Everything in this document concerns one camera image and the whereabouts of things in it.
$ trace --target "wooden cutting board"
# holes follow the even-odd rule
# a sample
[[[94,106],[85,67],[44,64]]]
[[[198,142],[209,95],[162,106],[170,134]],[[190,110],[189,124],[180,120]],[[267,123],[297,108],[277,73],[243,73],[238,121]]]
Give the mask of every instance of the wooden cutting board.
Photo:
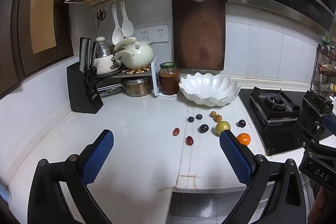
[[[181,69],[223,70],[225,1],[172,0],[174,61]]]

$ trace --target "knife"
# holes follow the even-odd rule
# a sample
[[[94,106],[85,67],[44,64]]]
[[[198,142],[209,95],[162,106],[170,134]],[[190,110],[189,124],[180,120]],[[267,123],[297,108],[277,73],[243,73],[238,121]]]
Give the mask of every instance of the knife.
[[[94,41],[92,44],[92,53],[91,53],[91,63],[90,68],[93,68],[96,59],[96,52],[97,52],[98,42]]]
[[[86,61],[85,69],[86,70],[90,69],[91,51],[92,51],[92,39],[88,38],[87,45],[86,45],[86,58],[85,58],[85,61]]]
[[[81,37],[79,42],[79,70],[85,70],[85,52],[86,52],[87,38]]]

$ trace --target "orange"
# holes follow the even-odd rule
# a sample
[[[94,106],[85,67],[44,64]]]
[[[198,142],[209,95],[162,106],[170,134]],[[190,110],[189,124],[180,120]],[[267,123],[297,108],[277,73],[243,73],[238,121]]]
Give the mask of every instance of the orange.
[[[241,133],[237,136],[237,140],[244,145],[249,145],[251,142],[251,137],[247,133]]]

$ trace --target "wooden cabinet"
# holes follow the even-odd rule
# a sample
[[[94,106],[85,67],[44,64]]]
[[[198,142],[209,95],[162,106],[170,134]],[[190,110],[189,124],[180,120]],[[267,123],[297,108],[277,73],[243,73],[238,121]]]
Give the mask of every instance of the wooden cabinet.
[[[68,5],[0,0],[0,98],[29,75],[73,55]]]
[[[54,0],[19,0],[17,29],[18,44],[24,75],[34,73],[57,60],[70,56],[69,37],[59,39],[57,33],[67,33],[66,9]]]

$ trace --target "stainless steel pot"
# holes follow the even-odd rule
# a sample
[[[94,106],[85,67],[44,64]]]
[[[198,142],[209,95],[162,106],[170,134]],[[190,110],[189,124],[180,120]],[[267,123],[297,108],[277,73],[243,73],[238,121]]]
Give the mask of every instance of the stainless steel pot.
[[[113,44],[98,44],[96,59],[102,58],[105,56],[112,55],[114,53],[114,45]]]
[[[123,78],[121,84],[108,85],[99,88],[98,92],[125,88],[126,94],[131,97],[142,97],[153,91],[153,82],[151,76],[139,76]]]

